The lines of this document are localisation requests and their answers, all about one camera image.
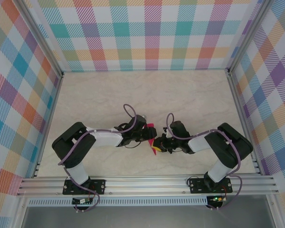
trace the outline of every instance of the beige tabletop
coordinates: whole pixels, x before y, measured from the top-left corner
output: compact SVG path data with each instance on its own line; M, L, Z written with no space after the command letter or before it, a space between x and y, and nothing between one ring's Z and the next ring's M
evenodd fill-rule
M52 142L75 122L92 128L111 128L130 121L123 104L154 123L163 133L166 116L173 112L190 134L217 128L227 122L243 132L223 70L111 71L66 73L43 153L38 176L65 176ZM158 152L148 142L135 149L91 149L84 166L91 176L204 174L217 160L212 150L189 155ZM239 173L254 173L251 157Z

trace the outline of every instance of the aluminum rail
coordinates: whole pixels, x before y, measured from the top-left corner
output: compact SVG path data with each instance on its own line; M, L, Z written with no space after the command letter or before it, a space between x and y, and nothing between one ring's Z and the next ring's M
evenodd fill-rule
M240 195L278 194L278 188L272 176L259 174L239 174L243 180ZM175 176L145 176L145 177L91 177L105 179L106 197L142 197L142 196L211 196L217 194L190 194L186 184L188 175ZM62 194L65 177L36 177L23 179L18 195L21 197L65 197ZM233 193L239 189L239 179L231 177Z
M249 47L251 41L255 37L258 29L260 28L265 16L267 15L268 11L270 10L271 6L275 0L264 0L262 5L260 6L260 9L256 15L256 18L253 20L252 24L250 25L247 34L239 47L233 62L230 65L229 71L234 72L234 70L239 65L240 61L242 60L245 52L247 51L247 48Z
M63 69L61 69L61 67L59 66L59 63L57 62L51 48L48 46L48 43L46 42L42 32L40 31L38 24L35 22L33 16L31 15L27 5L24 3L23 0L14 0L13 2L18 8L21 16L24 18L29 30L34 35L37 43L41 47L51 66L53 67L55 73L62 77Z

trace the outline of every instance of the black mounting plate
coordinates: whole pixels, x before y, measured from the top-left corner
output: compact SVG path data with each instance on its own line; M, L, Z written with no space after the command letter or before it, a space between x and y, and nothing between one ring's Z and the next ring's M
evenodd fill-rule
M99 195L105 193L105 180L90 180L89 186L93 186L91 190L97 192ZM77 187L71 180L66 180L62 194L63 195L88 195L90 192Z
M227 193L232 193L232 186L229 178L224 178L221 183L213 190L210 191L204 184L204 178L190 178L187 183L190 186L190 193L225 193L222 186L226 188Z

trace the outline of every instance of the colorful plaid fabric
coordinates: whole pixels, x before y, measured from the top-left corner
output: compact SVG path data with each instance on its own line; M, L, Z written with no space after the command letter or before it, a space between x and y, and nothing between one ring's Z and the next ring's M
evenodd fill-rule
M241 37L240 37L240 39L238 40L237 45L236 45L236 47L234 48L234 50L233 50L233 52L232 52L231 58L230 58L230 60L228 61L228 64L227 64L227 67L226 67L226 68L229 68L230 65L231 65L231 63L233 62L234 57L236 56L239 47L242 45L242 43L243 43L243 41L244 41L244 39L245 39L245 37L246 37L246 34L247 34L247 32L248 32L248 30L249 30L249 28L250 28L252 22L253 22L254 19L256 18L256 15L257 15L257 13L258 13L258 11L259 11L259 9L260 9L260 6L262 5L263 1L264 1L264 0L258 0L258 1L257 1L257 4L256 4L255 8L253 9L252 14L250 15L250 18L249 18L249 20L248 20L248 22L247 22L247 24L246 24L246 26L245 26L245 28L244 28L242 34L241 34Z
M274 2L234 78L256 151L285 210L285 0Z
M57 82L12 0L0 0L0 228L34 168Z
M256 1L26 0L72 71L226 68Z

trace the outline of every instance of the purple cable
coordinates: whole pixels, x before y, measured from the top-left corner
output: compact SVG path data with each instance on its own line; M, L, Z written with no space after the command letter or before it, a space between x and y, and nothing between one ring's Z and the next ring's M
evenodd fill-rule
M238 175L233 175L233 173L237 172L237 171L240 169L240 167L241 167L241 157L239 156L238 150L237 150L237 148L235 147L235 145L233 144L233 142L227 137L227 135L226 135L224 132L222 132L222 131L220 131L220 130L218 130L218 129L211 129L211 130L208 130L208 131L205 131L205 132L202 132L202 133L199 133L199 134L196 134L196 135L187 137L187 138L180 138L180 137L178 137L178 136L176 136L176 135L173 134L173 132L172 132L170 126L169 126L168 120L169 120L170 115L172 115L172 123L174 122L174 115L173 115L173 113L169 113L169 114L167 115L166 125L167 125L167 129L168 129L169 133L171 134L171 136L174 137L174 138L176 138L176 139L179 139L179 140L190 140L190 139L196 138L196 137L198 137L198 136L201 136L201 135L203 135L203 134L207 134L207 133L209 133L209 132L218 132L218 133L220 133L220 134L229 142L229 144L231 145L232 149L234 150L234 153L236 154L237 162L238 162L238 163L237 163L237 168L236 168L235 170L231 171L230 173L228 173L227 176L230 176L230 177L238 177L239 180L240 180L239 189L238 189L236 195L234 196L234 198L233 198L232 201L231 201L231 202L233 202L234 199L235 199L236 197L238 197L239 193L240 193L241 190L242 190L242 186L243 186L243 180L242 180L242 178L241 178L240 176L238 176Z
M87 189L87 188L81 186L80 184L78 184L78 183L71 177L71 175L70 175L70 173L67 171L67 169L66 169L65 167L63 167L63 169L65 170L65 172L67 173L67 175L70 177L71 181L72 181L77 187L79 187L79 188L81 188L81 189L83 189L83 190L89 191L90 193L95 194L95 195L98 197L96 204L94 204L93 206L90 206L90 207L89 207L88 209L86 209L86 210L80 210L80 211L82 211L82 212L87 212L87 211L89 211L89 210L92 210L94 207L96 207L96 205L100 202L100 196L99 196L99 194L98 194L97 192L93 191L93 190Z
M67 159L68 157L73 153L74 149L77 147L77 145L80 143L80 141L87 135L87 134L90 134L90 133L93 133L93 132L111 132L111 133L125 133L125 132L128 132L129 130L131 130L132 128L134 128L134 125L136 124L136 120L137 120L137 115L136 115L136 112L134 110L134 108L129 105L129 104L124 104L123 108L125 110L125 112L130 116L132 117L129 112L126 110L126 106L128 106L129 108L132 109L132 111L134 112L134 122L132 124L131 127L129 127L128 129L124 130L124 131L111 131L111 130L108 130L108 129L96 129L96 130L90 130L90 131L87 131L85 132L83 135L80 136L80 138L77 140L77 142L74 144L74 146L70 149L70 151L67 153L67 155L58 163L58 165L62 165Z
M136 115L136 112L134 110L134 108L129 105L129 104L124 104L123 108L125 110L125 112L132 118L132 116L129 114L129 112L126 110L126 106L128 106L129 108L132 109L133 113L134 113L134 122L132 124L131 127L129 127L128 129L124 130L124 131L111 131L111 130L108 130L108 129L96 129L96 130L91 130L91 131L87 131L85 132L78 140L77 142L74 144L74 146L71 148L71 150L67 153L67 155L58 163L58 165L63 165L63 163L66 161L66 159L68 159L68 157L72 154L72 152L74 151L74 149L77 147L77 145L79 144L79 142L87 135L87 134L90 134L90 133L93 133L93 132L111 132L111 133L125 133L125 132L128 132L129 130L131 130L132 128L134 128L135 124L136 124L136 120L137 120L137 115ZM70 175L70 173L67 171L67 169L65 167L63 167L65 172L67 173L67 175L70 177L71 181L79 188L83 189L83 190L86 190L86 191L89 191L90 193L92 194L95 194L97 195L98 197L98 200L96 202L96 204L94 204L93 206L90 206L88 209L86 210L82 210L82 212L87 212L91 209L93 209L94 207L96 207L96 205L100 202L100 196L97 192L93 191L93 190L90 190L90 189L87 189L83 186L81 186L80 184L78 184Z

